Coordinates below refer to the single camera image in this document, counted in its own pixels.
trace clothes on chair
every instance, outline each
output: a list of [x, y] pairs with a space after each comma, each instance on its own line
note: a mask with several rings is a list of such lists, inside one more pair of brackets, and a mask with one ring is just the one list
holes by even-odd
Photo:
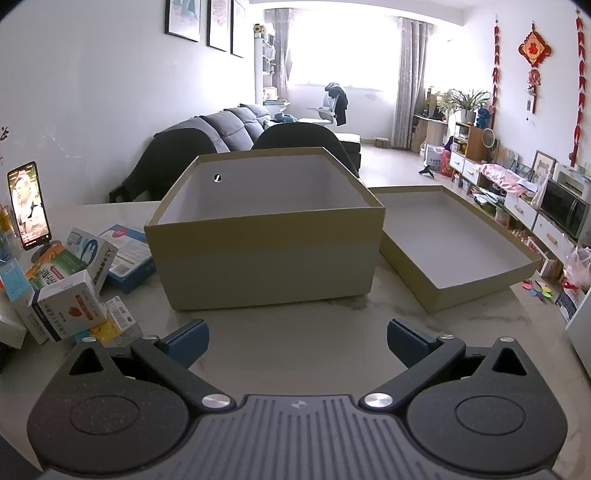
[[336, 116], [336, 125], [344, 125], [347, 123], [347, 115], [345, 114], [345, 110], [347, 110], [347, 106], [349, 105], [349, 101], [347, 100], [347, 94], [343, 90], [340, 84], [336, 82], [329, 83], [324, 90], [329, 93], [331, 98], [335, 99], [335, 116]]

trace silver screw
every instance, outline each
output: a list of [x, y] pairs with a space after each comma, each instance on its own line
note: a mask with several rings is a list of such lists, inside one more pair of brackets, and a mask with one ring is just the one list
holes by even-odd
[[219, 408], [226, 408], [230, 403], [232, 403], [232, 399], [223, 393], [212, 393], [205, 395], [201, 399], [201, 403], [204, 407], [217, 410]]
[[376, 393], [367, 394], [363, 398], [363, 402], [368, 407], [387, 408], [390, 405], [392, 405], [392, 403], [394, 403], [394, 399], [390, 395], [388, 395], [387, 393], [376, 392]]

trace pink cloth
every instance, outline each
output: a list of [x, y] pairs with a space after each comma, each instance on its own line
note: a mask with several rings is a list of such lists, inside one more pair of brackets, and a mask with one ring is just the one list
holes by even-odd
[[477, 169], [480, 170], [487, 179], [496, 183], [507, 193], [510, 193], [516, 197], [527, 192], [527, 189], [522, 185], [517, 185], [517, 182], [521, 180], [521, 177], [517, 173], [507, 170], [500, 165], [494, 163], [485, 163], [484, 165], [477, 165]]

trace plastic bag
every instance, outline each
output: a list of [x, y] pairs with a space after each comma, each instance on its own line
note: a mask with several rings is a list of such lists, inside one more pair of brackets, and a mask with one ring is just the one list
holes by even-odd
[[531, 201], [531, 206], [534, 209], [538, 209], [542, 206], [542, 199], [544, 198], [544, 193], [546, 193], [546, 187], [548, 185], [548, 180], [550, 179], [550, 174], [543, 175], [538, 180], [538, 191], [534, 195], [534, 199]]
[[581, 290], [591, 287], [591, 248], [576, 246], [573, 253], [566, 257], [564, 276], [568, 282]]

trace sofa cushion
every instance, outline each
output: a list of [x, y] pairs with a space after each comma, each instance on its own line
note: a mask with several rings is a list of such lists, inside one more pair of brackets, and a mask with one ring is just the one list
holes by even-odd
[[245, 106], [237, 106], [234, 108], [226, 108], [225, 110], [232, 112], [242, 121], [253, 142], [256, 142], [256, 139], [265, 131], [256, 119], [254, 112], [249, 108], [246, 108]]
[[253, 146], [252, 139], [246, 131], [241, 120], [232, 112], [218, 112], [211, 115], [202, 115], [209, 125], [214, 127], [222, 137], [223, 142], [230, 151], [250, 150]]
[[176, 130], [178, 128], [197, 128], [198, 130], [202, 130], [212, 140], [213, 146], [216, 148], [217, 153], [225, 153], [230, 151], [228, 146], [221, 139], [220, 135], [216, 132], [215, 128], [198, 116], [194, 116], [189, 120], [185, 120], [184, 122], [180, 122], [179, 124], [168, 127], [164, 131], [167, 132], [169, 130]]
[[269, 110], [267, 110], [262, 105], [256, 105], [256, 104], [254, 104], [254, 105], [246, 105], [244, 103], [241, 103], [240, 106], [246, 107], [252, 113], [254, 113], [256, 119], [261, 124], [261, 126], [263, 128], [266, 128], [266, 126], [265, 126], [265, 120], [268, 120], [268, 121], [271, 120], [271, 114], [269, 113]]

